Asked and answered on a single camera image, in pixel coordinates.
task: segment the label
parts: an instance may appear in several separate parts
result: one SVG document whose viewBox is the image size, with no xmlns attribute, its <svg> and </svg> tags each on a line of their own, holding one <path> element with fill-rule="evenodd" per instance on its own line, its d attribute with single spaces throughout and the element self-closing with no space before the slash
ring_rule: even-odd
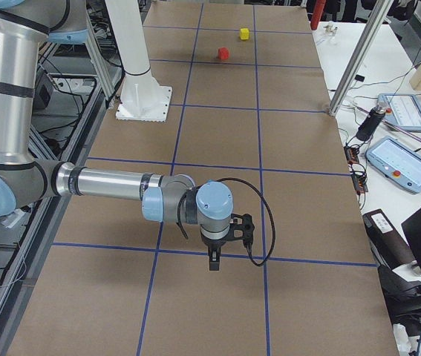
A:
<svg viewBox="0 0 421 356">
<path fill-rule="evenodd" d="M 393 231 L 390 223 L 385 219 L 382 213 L 372 215 L 372 220 L 375 223 L 375 225 L 377 225 L 377 227 L 380 229 L 382 234 L 386 234 L 387 232 Z"/>
</svg>

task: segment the yellow cube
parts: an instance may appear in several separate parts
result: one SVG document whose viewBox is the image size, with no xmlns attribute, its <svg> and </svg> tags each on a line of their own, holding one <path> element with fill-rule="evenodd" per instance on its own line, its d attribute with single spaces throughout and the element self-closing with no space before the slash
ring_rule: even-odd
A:
<svg viewBox="0 0 421 356">
<path fill-rule="evenodd" d="M 249 30 L 247 28 L 240 29 L 240 39 L 242 41 L 246 41 L 247 39 L 249 39 Z"/>
</svg>

